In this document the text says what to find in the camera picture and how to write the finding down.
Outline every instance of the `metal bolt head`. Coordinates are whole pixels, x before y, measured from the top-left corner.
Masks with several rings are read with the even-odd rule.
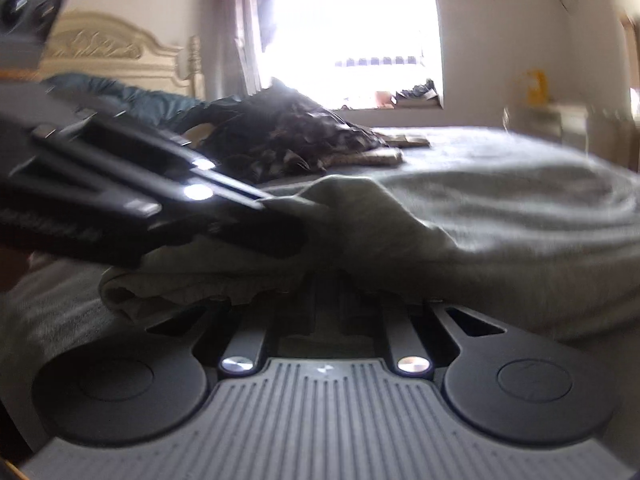
[[[91,110],[91,108],[79,108],[78,110],[76,110],[76,117],[78,119],[88,119],[90,117],[93,117],[95,115],[95,110]]]
[[[40,137],[41,139],[46,139],[51,134],[55,133],[56,127],[52,126],[52,124],[40,124],[33,129],[33,135],[36,137]]]
[[[405,374],[423,374],[429,368],[431,368],[431,362],[424,357],[412,355],[398,359],[398,369]]]
[[[151,216],[162,211],[162,206],[155,202],[145,202],[137,198],[130,200],[125,204],[128,209],[135,209],[136,211]]]
[[[230,374],[243,375],[254,369],[254,362],[248,357],[234,355],[222,359],[221,368]]]
[[[210,235],[217,235],[222,231],[222,224],[220,222],[212,222],[207,226],[207,233]]]

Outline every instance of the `bed headboard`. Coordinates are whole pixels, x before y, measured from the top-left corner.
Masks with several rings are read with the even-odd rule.
[[[38,73],[45,78],[81,72],[204,100],[200,39],[190,40],[186,79],[178,74],[181,49],[163,45],[146,30],[111,14],[71,10],[58,17]]]

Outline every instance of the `bedpost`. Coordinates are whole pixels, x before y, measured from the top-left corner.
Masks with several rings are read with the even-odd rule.
[[[189,81],[191,82],[191,95],[203,101],[206,100],[202,58],[200,57],[200,38],[198,36],[191,36],[189,41]]]

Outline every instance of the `folded fabric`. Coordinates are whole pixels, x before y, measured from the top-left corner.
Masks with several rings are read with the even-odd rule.
[[[198,151],[222,173],[256,184],[321,173],[328,156],[386,147],[369,128],[348,123],[280,82],[247,97],[234,111],[221,123],[207,120],[215,130]]]
[[[402,150],[398,148],[376,148],[368,152],[334,153],[322,157],[322,166],[330,168],[332,166],[397,166],[402,163]]]
[[[407,133],[406,131],[394,132],[387,129],[384,132],[376,130],[376,135],[384,140],[388,146],[395,148],[428,148],[431,146],[427,134],[423,131]]]
[[[555,338],[637,319],[638,178],[571,150],[491,135],[427,169],[328,176],[268,200],[308,224],[311,240],[296,257],[201,238],[157,250],[137,272],[110,270],[102,297],[144,321],[212,292],[242,303],[263,288],[289,290],[308,270],[333,266],[368,288],[444,298]]]

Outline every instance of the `bright window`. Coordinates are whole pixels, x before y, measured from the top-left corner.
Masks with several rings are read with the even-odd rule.
[[[428,78],[442,92],[435,0],[274,0],[266,71],[329,108],[376,107],[376,92]]]

